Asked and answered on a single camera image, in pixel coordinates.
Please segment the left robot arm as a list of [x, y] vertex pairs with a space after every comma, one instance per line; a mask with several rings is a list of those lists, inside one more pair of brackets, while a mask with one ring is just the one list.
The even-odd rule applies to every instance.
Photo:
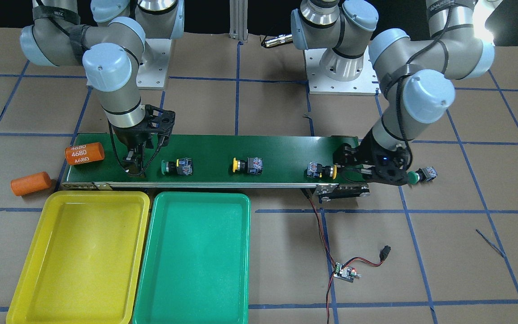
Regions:
[[475, 6], [474, 0], [428, 0], [430, 40], [422, 41], [398, 28], [372, 36], [379, 14], [365, 0], [304, 0], [292, 11], [290, 34], [297, 49], [325, 49], [325, 75], [337, 81], [358, 77], [367, 50], [389, 102], [358, 146], [341, 145], [332, 166], [311, 162], [308, 177], [335, 179], [347, 171], [367, 182], [408, 183], [410, 143], [452, 105], [452, 81], [485, 74], [495, 59], [492, 43], [474, 34]]

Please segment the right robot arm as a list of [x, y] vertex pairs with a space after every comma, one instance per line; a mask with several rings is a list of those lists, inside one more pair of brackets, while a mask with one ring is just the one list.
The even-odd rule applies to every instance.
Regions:
[[137, 85], [140, 66], [156, 57], [148, 39], [178, 39], [184, 31], [183, 0], [93, 0], [95, 26], [82, 24], [75, 0], [34, 0], [34, 23], [24, 27], [20, 45], [40, 66], [82, 66], [97, 92], [111, 141], [127, 148], [119, 166], [144, 177], [153, 156], [167, 146], [175, 113], [146, 104]]

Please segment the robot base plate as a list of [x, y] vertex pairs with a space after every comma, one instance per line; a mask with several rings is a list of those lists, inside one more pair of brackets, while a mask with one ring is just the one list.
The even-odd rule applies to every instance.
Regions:
[[135, 59], [121, 45], [99, 43], [84, 53], [82, 63], [88, 83], [99, 91], [121, 90], [135, 78], [141, 90], [162, 90], [167, 79], [171, 40], [146, 39], [138, 60], [138, 75], [132, 76]]
[[380, 84], [372, 67], [369, 57], [369, 50], [365, 49], [364, 55], [358, 59], [359, 63], [353, 74], [353, 80], [346, 80], [347, 74], [339, 69], [340, 79], [331, 78], [331, 74], [337, 71], [330, 71], [330, 65], [323, 64], [322, 57], [325, 49], [304, 50], [305, 69], [308, 76], [309, 92], [313, 95], [362, 95], [373, 96], [380, 94]]

